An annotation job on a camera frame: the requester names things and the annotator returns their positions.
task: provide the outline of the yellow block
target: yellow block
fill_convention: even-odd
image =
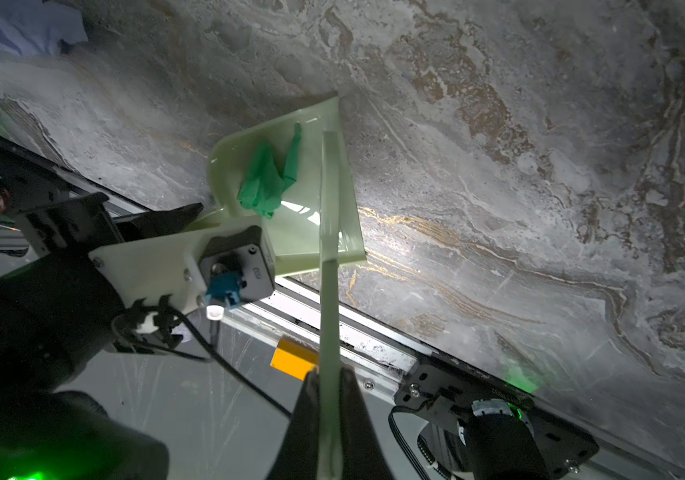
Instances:
[[[270,366],[295,378],[305,380],[305,375],[318,365],[318,354],[296,343],[280,339]]]

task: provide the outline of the marble surface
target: marble surface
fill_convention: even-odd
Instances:
[[[63,2],[91,41],[0,55],[1,134],[166,208],[337,93],[341,300],[685,467],[683,0]]]

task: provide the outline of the dustpan handle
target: dustpan handle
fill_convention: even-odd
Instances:
[[[342,477],[340,435],[340,327],[338,293],[338,235],[340,225],[339,136],[325,131],[321,154],[321,348],[318,358],[319,433],[318,480]]]

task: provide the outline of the green crumpled paper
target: green crumpled paper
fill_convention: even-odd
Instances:
[[[252,162],[244,175],[238,199],[241,206],[254,210],[261,216],[273,217],[273,211],[281,206],[281,196],[297,181],[299,143],[302,140],[300,125],[295,124],[295,134],[284,161],[284,171],[279,174],[273,160],[273,147],[262,140],[252,155]]]

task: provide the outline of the light green dustpan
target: light green dustpan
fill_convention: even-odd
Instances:
[[[254,215],[254,211],[244,209],[236,199],[254,150],[261,140],[267,140],[275,149],[276,158],[282,160],[290,147],[297,122],[302,126],[297,183],[284,192],[282,205],[264,223],[276,254],[277,276],[318,270],[321,162],[325,131],[337,136],[334,145],[326,147],[328,154],[337,157],[339,167],[338,263],[351,264],[366,260],[337,97],[266,121],[217,142],[206,171],[217,208],[203,214],[188,227],[188,230],[208,228],[228,218]],[[283,168],[282,164],[278,166],[280,170]]]

